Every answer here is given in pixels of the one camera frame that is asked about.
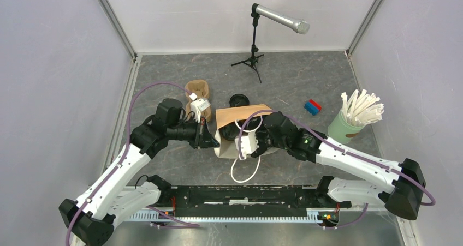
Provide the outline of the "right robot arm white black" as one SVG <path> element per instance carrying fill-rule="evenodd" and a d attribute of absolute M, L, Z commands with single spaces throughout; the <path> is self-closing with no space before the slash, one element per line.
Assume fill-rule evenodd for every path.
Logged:
<path fill-rule="evenodd" d="M 323 177 L 315 192 L 317 203 L 323 207 L 334 202 L 368 203 L 382 205 L 400 218 L 416 220 L 420 208 L 426 205 L 423 202 L 426 182 L 415 160 L 406 158 L 399 163 L 351 149 L 318 131 L 298 128 L 281 112 L 263 117 L 256 139 L 255 157 L 278 148 L 297 160 L 357 176 L 356 180 Z"/>

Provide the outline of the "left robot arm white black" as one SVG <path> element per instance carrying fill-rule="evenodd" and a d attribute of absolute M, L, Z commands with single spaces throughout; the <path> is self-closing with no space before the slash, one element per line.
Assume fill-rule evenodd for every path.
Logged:
<path fill-rule="evenodd" d="M 219 147 L 201 114 L 210 107 L 210 102 L 198 98 L 189 105 L 191 117 L 183 109 L 182 102 L 164 99 L 155 114 L 132 130 L 129 143 L 97 181 L 77 199 L 61 202 L 58 210 L 70 233 L 86 245 L 104 245 L 114 229 L 138 210 L 154 203 L 166 206 L 171 201 L 171 191 L 157 186 L 152 177 L 139 190 L 121 199 L 117 196 L 170 140 L 187 141 L 194 149 Z"/>

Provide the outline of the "brown paper bag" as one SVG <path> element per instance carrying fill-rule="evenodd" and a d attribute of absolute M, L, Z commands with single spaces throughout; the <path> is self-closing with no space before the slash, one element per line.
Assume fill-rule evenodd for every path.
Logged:
<path fill-rule="evenodd" d="M 217 130 L 215 138 L 219 147 L 214 149 L 216 157 L 232 159 L 230 176 L 235 183 L 243 184 L 250 181 L 258 171 L 262 157 L 257 157 L 257 164 L 250 177 L 239 181 L 233 173 L 239 160 L 247 160 L 256 152 L 259 144 L 257 130 L 263 124 L 263 116 L 271 114 L 272 110 L 264 104 L 218 109 L 216 111 Z"/>

